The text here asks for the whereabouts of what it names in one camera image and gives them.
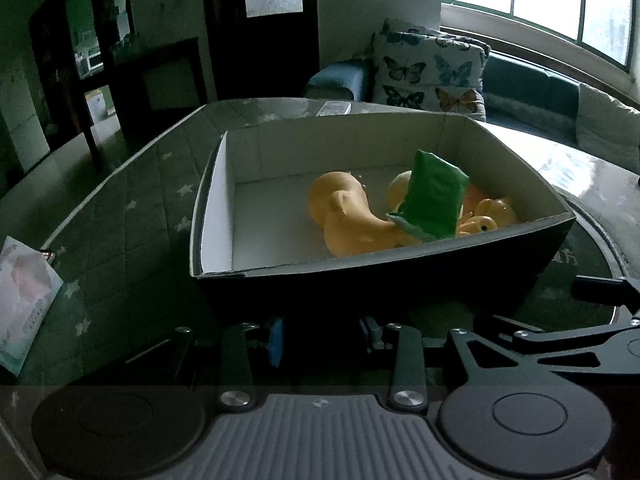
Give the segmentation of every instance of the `butterfly pillow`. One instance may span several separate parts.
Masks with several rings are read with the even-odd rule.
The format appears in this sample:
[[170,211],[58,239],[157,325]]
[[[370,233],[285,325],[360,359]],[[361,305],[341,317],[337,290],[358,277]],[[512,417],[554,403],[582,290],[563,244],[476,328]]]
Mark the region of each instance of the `butterfly pillow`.
[[480,46],[405,32],[383,32],[374,41],[373,102],[459,113],[484,121]]

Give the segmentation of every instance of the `cardboard box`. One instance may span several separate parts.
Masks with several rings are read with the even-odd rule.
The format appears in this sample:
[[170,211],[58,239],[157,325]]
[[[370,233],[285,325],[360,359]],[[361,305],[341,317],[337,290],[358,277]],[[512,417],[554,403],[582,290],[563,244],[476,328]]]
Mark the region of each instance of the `cardboard box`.
[[[308,186],[327,171],[361,175],[372,212],[385,218],[386,188],[411,168],[419,148],[462,168],[489,196],[509,196],[522,223],[333,258],[306,212]],[[274,121],[227,132],[212,153],[194,208],[190,271],[213,301],[231,292],[235,301],[256,299],[262,306],[265,294],[291,304],[348,297],[397,302],[443,286],[500,286],[508,294],[510,280],[542,272],[574,220],[533,168],[463,116],[402,112]]]

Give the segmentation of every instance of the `window sill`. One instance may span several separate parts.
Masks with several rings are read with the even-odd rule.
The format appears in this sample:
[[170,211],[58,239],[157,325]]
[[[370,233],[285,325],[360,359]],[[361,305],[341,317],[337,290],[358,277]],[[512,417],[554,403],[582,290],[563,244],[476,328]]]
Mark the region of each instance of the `window sill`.
[[635,78],[601,57],[526,23],[483,10],[442,4],[441,26],[476,32],[557,59],[599,79],[625,96],[631,95]]

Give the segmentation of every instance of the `ribbed surface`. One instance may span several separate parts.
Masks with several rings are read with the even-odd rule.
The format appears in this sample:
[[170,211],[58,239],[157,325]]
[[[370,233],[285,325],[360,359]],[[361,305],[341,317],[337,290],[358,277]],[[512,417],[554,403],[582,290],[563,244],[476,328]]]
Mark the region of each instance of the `ribbed surface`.
[[488,476],[449,456],[415,415],[374,396],[269,396],[223,415],[197,451],[155,480],[450,479]]

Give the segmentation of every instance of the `round black disc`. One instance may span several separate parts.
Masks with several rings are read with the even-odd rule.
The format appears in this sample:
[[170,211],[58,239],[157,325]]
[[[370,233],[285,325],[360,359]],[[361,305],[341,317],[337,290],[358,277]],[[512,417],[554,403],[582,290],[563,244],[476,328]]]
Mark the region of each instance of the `round black disc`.
[[482,468],[549,478],[591,465],[609,440],[611,416],[598,397],[574,384],[466,384],[442,403],[438,427]]
[[33,439],[72,478],[140,478],[187,452],[205,413],[183,386],[65,386],[36,409]]

